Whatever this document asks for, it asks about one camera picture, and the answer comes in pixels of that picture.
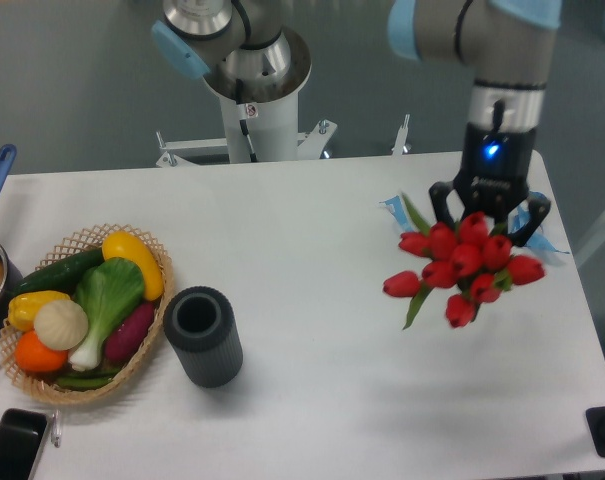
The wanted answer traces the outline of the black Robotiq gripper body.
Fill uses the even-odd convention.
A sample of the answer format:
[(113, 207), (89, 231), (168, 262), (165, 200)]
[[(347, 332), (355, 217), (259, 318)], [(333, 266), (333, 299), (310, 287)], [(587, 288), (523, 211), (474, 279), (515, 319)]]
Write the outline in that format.
[(466, 127), (461, 166), (453, 180), (465, 214), (481, 211), (504, 222), (529, 195), (529, 165), (537, 131), (489, 131)]

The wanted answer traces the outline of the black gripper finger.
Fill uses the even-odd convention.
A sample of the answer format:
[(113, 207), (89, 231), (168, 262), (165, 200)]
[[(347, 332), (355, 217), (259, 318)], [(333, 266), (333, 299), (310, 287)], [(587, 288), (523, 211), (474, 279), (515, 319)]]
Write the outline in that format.
[(508, 221), (508, 238), (517, 247), (551, 248), (543, 235), (542, 222), (550, 212), (551, 201), (540, 192), (530, 192), (516, 207)]
[(436, 220), (450, 228), (454, 228), (464, 219), (464, 216), (454, 219), (451, 215), (447, 198), (452, 192), (456, 192), (453, 180), (435, 182), (428, 191)]

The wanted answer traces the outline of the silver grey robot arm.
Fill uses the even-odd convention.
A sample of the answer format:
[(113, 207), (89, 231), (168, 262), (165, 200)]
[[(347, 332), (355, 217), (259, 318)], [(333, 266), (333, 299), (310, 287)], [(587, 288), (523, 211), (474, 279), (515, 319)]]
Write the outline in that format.
[[(526, 204), (528, 221), (510, 234), (525, 245), (550, 210), (527, 177), (562, 5), (558, 1), (397, 1), (387, 38), (398, 56), (452, 60), (475, 71), (461, 166), (429, 191), (439, 221), (447, 198), (466, 214), (505, 222)], [(286, 27), (276, 1), (167, 1), (151, 29), (165, 60), (203, 80), (218, 97), (234, 163), (297, 160), (298, 94), (311, 71), (309, 49)]]

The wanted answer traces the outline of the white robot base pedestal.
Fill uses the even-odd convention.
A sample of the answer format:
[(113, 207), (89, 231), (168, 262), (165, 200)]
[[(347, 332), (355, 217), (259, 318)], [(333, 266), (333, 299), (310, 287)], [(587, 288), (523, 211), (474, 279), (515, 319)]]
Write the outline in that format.
[(232, 163), (298, 158), (298, 95), (311, 66), (306, 42), (284, 26), (270, 45), (239, 48), (205, 77), (220, 103)]

